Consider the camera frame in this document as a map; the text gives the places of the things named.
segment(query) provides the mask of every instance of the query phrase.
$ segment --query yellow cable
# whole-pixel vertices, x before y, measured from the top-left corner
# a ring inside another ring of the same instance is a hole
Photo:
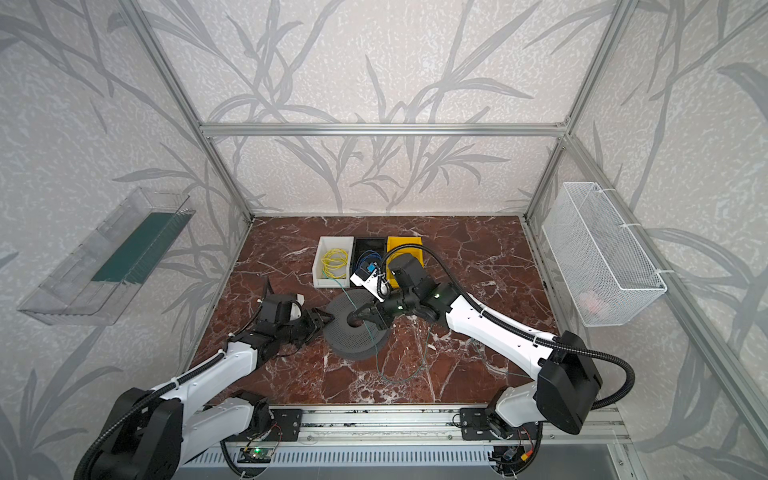
[[[348,263],[346,250],[332,248],[323,255],[323,275],[334,280],[346,278],[346,271],[340,275],[332,272],[344,268]]]

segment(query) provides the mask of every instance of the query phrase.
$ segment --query marble table surface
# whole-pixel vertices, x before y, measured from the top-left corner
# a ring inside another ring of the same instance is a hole
[[[316,289],[312,263],[321,236],[420,236],[483,303],[536,329],[557,332],[554,317],[518,217],[264,217],[257,218],[197,349],[193,365],[221,348],[227,334],[253,315],[265,276],[276,293],[301,293],[304,306],[323,307],[340,289]],[[445,279],[425,254],[425,267]],[[429,326],[399,317],[379,368],[404,379],[422,362]],[[284,346],[282,353],[291,353]],[[245,389],[272,404],[486,403],[503,386],[531,380],[512,362],[459,333],[433,327],[426,366],[408,382],[381,378],[376,358],[335,355],[322,337],[297,353],[270,360],[217,397]]]

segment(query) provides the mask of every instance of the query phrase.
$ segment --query green wire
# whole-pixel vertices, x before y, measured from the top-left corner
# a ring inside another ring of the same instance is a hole
[[[352,297],[349,296],[349,294],[346,292],[346,290],[344,290],[344,287],[342,286],[341,282],[339,282],[336,279],[333,279],[333,280],[335,280],[336,283],[339,284],[339,288],[341,289],[341,291],[344,292],[344,295],[346,295],[346,298],[349,300],[349,302],[352,304],[352,306],[355,307],[355,310],[357,310],[357,305],[355,305],[355,303],[352,301]],[[427,346],[429,345],[429,334],[432,333],[432,326],[434,325],[434,323],[431,324],[429,326],[429,330],[427,330],[427,341],[424,343],[424,354],[422,355],[422,364],[419,365],[418,369],[416,369],[416,371],[414,373],[410,374],[408,376],[408,378],[405,378],[405,379],[402,379],[402,380],[394,380],[394,379],[387,378],[382,373],[381,369],[379,368],[379,347],[376,346],[376,341],[373,339],[373,334],[371,333],[371,329],[368,328],[368,323],[366,321],[363,321],[362,324],[366,328],[366,331],[368,332],[368,336],[370,337],[371,343],[373,344],[373,349],[376,351],[376,371],[379,372],[379,375],[382,377],[382,379],[385,382],[388,382],[388,383],[405,383],[405,382],[408,382],[410,379],[412,379],[417,373],[422,371],[422,369],[424,368],[424,365],[426,365],[426,363],[427,363],[427,348],[428,348]]]

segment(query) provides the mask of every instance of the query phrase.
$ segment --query gray floor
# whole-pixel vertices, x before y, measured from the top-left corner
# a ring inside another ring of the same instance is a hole
[[[234,480],[228,468],[182,468],[174,480]],[[496,480],[490,467],[268,468],[259,480]],[[535,462],[518,478],[618,480],[605,445],[543,445]]]

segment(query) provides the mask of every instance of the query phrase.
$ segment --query wall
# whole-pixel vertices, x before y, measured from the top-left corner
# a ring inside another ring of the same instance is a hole
[[[0,477],[60,479],[115,398],[184,367],[243,217],[115,2],[0,5]],[[135,187],[197,210],[113,326],[16,311]]]
[[[612,0],[141,4],[208,122],[563,121],[614,7]],[[554,143],[217,140],[259,214],[520,213]]]
[[[768,4],[641,6],[575,132],[766,392]],[[580,180],[566,155],[535,227],[557,185]],[[626,326],[586,330],[545,255],[571,328],[637,371],[619,408],[649,477],[768,478],[666,300]],[[606,370],[609,383],[622,380]]]

